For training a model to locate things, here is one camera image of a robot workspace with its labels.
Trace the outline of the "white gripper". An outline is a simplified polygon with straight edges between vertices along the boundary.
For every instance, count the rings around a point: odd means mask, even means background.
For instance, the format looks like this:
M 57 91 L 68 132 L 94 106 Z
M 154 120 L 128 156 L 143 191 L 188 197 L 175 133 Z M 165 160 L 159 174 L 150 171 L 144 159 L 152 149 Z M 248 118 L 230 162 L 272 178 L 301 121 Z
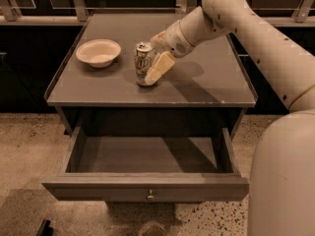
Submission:
M 157 55 L 153 66 L 145 76 L 145 84 L 148 86 L 155 84 L 162 75 L 173 67 L 175 57 L 182 58 L 194 50 L 194 46 L 184 35 L 184 27 L 181 20 L 176 21 L 165 31 L 154 35 L 150 39 L 150 43 L 160 54 Z

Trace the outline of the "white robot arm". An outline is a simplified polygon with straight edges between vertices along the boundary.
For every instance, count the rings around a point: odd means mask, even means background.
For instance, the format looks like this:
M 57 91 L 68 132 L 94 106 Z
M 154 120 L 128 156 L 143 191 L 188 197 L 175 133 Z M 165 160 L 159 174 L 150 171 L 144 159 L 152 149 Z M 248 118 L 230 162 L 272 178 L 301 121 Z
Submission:
M 250 173 L 248 236 L 315 236 L 315 57 L 255 14 L 246 0 L 202 0 L 152 37 L 159 52 L 146 81 L 201 42 L 232 32 L 288 113 L 256 146 Z

